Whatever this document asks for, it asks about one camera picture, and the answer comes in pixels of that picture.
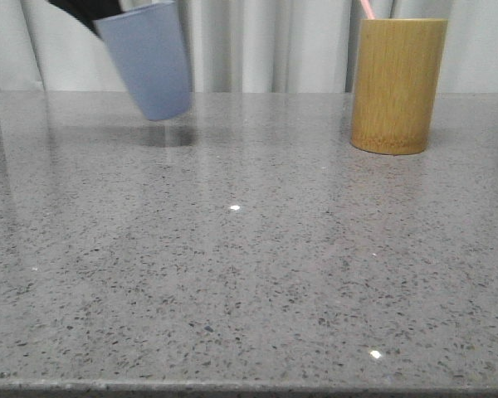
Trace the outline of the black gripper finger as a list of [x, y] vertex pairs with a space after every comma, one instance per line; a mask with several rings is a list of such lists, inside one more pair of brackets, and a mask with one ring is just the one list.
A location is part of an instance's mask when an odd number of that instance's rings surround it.
[[100, 38], [95, 21], [123, 13], [119, 0], [48, 0]]

